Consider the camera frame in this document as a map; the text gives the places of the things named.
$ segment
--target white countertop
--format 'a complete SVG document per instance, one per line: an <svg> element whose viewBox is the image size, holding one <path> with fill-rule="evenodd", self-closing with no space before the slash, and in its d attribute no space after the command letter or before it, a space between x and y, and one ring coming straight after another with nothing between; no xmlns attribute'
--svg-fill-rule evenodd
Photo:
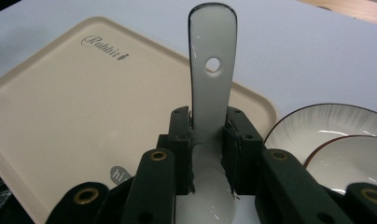
<svg viewBox="0 0 377 224"><path fill-rule="evenodd" d="M238 15L234 80L280 117L318 103L377 111L377 24L296 1L221 1ZM189 55L188 14L202 1L23 0L0 12L0 77L68 29L104 16Z"/></svg>

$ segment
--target spoon handle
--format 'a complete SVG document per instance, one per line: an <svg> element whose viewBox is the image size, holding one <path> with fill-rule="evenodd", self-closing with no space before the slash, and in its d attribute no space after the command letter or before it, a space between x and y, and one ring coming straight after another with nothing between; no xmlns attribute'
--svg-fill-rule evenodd
<svg viewBox="0 0 377 224"><path fill-rule="evenodd" d="M236 14L218 3L199 5L189 13L188 32L192 127L203 142L221 141L235 63Z"/></svg>

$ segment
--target white plate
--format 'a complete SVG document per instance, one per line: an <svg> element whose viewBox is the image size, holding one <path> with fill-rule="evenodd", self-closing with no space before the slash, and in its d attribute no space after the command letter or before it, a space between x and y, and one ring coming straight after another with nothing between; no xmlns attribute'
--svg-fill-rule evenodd
<svg viewBox="0 0 377 224"><path fill-rule="evenodd" d="M304 163L320 145L347 135L377 136L377 112L354 105L310 105L281 119L265 146L289 151Z"/></svg>
<svg viewBox="0 0 377 224"><path fill-rule="evenodd" d="M319 184L341 194L352 183L377 185L377 137L330 140L311 154L305 166Z"/></svg>

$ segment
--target printed logo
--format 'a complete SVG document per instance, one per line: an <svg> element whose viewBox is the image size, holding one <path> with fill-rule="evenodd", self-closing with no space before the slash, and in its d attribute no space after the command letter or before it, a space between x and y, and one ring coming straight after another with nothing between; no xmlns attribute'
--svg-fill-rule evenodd
<svg viewBox="0 0 377 224"><path fill-rule="evenodd" d="M104 42L104 40L98 35L90 35L85 37L81 40L81 45L87 48L95 47L118 61L126 59L128 56L130 56L130 54L123 53L120 49Z"/></svg>
<svg viewBox="0 0 377 224"><path fill-rule="evenodd" d="M114 166L110 170L110 179L117 185L125 182L129 178L131 178L131 175L121 166Z"/></svg>

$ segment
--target stacked dishes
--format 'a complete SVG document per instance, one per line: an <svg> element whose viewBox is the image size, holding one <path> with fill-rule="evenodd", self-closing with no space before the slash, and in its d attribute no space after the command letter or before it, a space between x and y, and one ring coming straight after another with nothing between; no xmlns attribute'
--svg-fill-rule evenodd
<svg viewBox="0 0 377 224"><path fill-rule="evenodd" d="M344 194L347 185L377 185L377 112L353 105L310 105L281 119L267 148L292 153L309 173Z"/></svg>

